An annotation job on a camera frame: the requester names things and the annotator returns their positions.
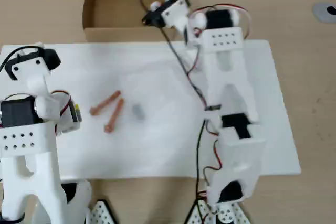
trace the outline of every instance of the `wooden table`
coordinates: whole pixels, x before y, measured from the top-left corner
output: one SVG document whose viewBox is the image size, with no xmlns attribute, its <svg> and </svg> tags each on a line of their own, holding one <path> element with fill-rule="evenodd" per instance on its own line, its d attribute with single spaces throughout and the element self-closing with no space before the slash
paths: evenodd
<svg viewBox="0 0 336 224">
<path fill-rule="evenodd" d="M 336 25 L 318 22 L 312 6 L 336 0 L 192 0 L 231 2 L 253 17 L 252 39 L 270 41 L 299 153 L 300 176 L 262 177 L 244 202 L 254 223 L 333 223 L 336 219 Z M 0 0 L 0 44 L 85 42 L 83 0 Z M 183 223 L 195 180 L 92 181 L 121 223 Z"/>
</svg>

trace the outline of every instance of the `small gray object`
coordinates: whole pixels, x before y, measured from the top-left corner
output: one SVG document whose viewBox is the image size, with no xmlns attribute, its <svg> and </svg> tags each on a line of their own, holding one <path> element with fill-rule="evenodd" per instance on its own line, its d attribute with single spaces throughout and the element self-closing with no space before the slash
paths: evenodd
<svg viewBox="0 0 336 224">
<path fill-rule="evenodd" d="M 313 6 L 313 13 L 315 17 L 323 23 L 336 23 L 336 15 L 328 11 L 330 7 L 336 6 L 328 2 L 316 3 Z"/>
<path fill-rule="evenodd" d="M 132 107 L 132 111 L 133 111 L 135 117 L 136 117 L 138 120 L 140 120 L 140 121 L 145 120 L 145 114 L 144 114 L 144 112 L 143 112 L 142 107 L 141 107 L 140 104 L 135 104 L 135 105 L 133 105 L 133 107 Z"/>
</svg>

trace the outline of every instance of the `metal base plate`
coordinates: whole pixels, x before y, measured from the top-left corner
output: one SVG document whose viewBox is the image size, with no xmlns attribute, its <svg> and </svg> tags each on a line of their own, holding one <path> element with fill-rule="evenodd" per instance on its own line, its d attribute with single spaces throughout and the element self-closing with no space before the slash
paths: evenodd
<svg viewBox="0 0 336 224">
<path fill-rule="evenodd" d="M 201 217 L 195 201 L 192 210 L 185 221 L 185 224 L 250 224 L 245 213 L 238 203 L 219 203 L 216 209 L 210 210 L 210 206 L 203 200 L 198 200 Z"/>
<path fill-rule="evenodd" d="M 118 224 L 108 204 L 104 200 L 98 200 L 91 212 L 91 224 Z"/>
</svg>

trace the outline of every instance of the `cardboard box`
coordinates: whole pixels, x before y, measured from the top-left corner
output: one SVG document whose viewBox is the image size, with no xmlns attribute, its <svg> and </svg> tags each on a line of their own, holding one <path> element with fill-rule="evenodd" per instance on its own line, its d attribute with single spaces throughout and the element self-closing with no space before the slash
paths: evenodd
<svg viewBox="0 0 336 224">
<path fill-rule="evenodd" d="M 146 6 L 155 0 L 144 0 Z M 85 0 L 83 28 L 89 42 L 163 41 L 156 27 L 145 27 L 140 0 Z M 175 29 L 166 29 L 174 39 Z"/>
</svg>

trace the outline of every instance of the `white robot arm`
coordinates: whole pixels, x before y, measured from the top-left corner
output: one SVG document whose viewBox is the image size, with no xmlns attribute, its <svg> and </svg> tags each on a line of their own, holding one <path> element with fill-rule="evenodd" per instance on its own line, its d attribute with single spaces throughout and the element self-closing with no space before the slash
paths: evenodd
<svg viewBox="0 0 336 224">
<path fill-rule="evenodd" d="M 223 167 L 208 180 L 207 201 L 233 204 L 250 197 L 261 170 L 266 141 L 260 132 L 254 91 L 249 83 L 243 54 L 244 37 L 238 8 L 207 7 L 190 13 L 188 0 L 154 2 L 144 18 L 160 29 L 176 28 L 186 49 L 206 79 L 204 119 L 218 135 L 218 154 Z"/>
<path fill-rule="evenodd" d="M 24 49 L 34 51 L 24 54 Z M 49 93 L 47 89 L 45 77 L 59 65 L 60 59 L 53 49 L 26 46 L 14 50 L 0 67 L 12 80 L 25 82 L 28 90 L 27 94 L 10 95 L 0 103 L 0 159 L 5 195 L 0 223 L 23 223 L 31 194 L 38 197 L 49 216 L 48 221 L 38 223 L 84 222 L 85 212 L 73 222 L 73 215 L 78 216 L 79 212 L 71 213 L 60 180 L 56 135 L 78 129 L 81 117 L 69 93 Z M 14 99 L 18 95 L 26 97 Z M 27 158 L 34 160 L 33 171 L 27 168 Z M 91 187 L 89 183 L 80 184 L 87 195 L 82 202 L 88 204 Z"/>
</svg>

